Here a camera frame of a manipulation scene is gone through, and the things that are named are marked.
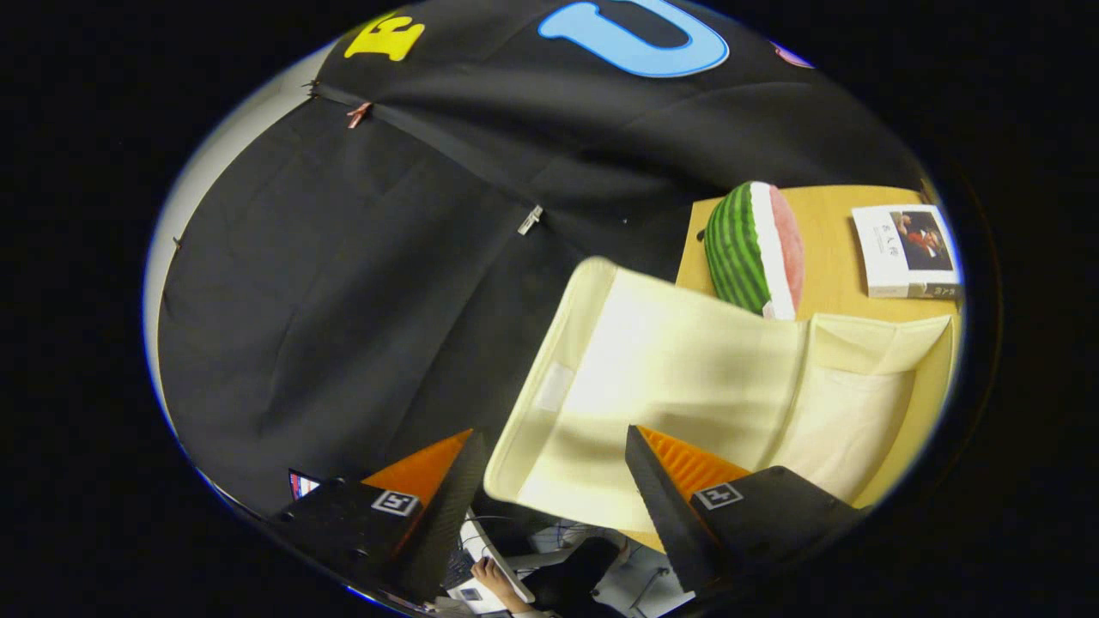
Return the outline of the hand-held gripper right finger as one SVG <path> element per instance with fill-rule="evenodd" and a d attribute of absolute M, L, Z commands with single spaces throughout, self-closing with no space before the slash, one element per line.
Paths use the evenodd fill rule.
<path fill-rule="evenodd" d="M 793 470 L 742 470 L 650 427 L 628 427 L 625 462 L 671 571 L 700 597 L 788 572 L 864 517 Z"/>

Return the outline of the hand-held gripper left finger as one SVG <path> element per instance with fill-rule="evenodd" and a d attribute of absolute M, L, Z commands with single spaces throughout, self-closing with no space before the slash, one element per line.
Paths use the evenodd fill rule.
<path fill-rule="evenodd" d="M 360 481 L 321 482 L 271 532 L 371 602 L 421 606 L 442 591 L 487 462 L 482 432 L 466 429 Z"/>

